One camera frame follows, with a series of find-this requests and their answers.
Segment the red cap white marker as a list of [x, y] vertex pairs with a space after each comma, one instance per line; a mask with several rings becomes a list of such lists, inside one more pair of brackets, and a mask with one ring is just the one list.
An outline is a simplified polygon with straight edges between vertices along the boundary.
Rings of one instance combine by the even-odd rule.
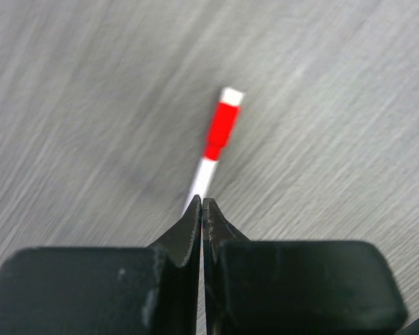
[[242, 109], [245, 93], [232, 87], [221, 90], [214, 115], [207, 132], [203, 154], [191, 183], [182, 212], [186, 211], [195, 195], [205, 198], [210, 188], [221, 154], [228, 144]]

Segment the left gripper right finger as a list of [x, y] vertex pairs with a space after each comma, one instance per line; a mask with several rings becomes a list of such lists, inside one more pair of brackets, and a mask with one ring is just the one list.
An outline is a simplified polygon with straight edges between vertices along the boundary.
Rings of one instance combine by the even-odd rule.
[[408, 318], [373, 244], [250, 240], [213, 199], [202, 220], [208, 334], [395, 334]]

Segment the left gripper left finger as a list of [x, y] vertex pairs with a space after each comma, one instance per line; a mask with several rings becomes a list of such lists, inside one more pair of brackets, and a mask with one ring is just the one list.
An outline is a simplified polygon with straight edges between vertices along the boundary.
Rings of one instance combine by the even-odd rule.
[[0, 334], [195, 334], [202, 205], [146, 247], [26, 248], [0, 267]]

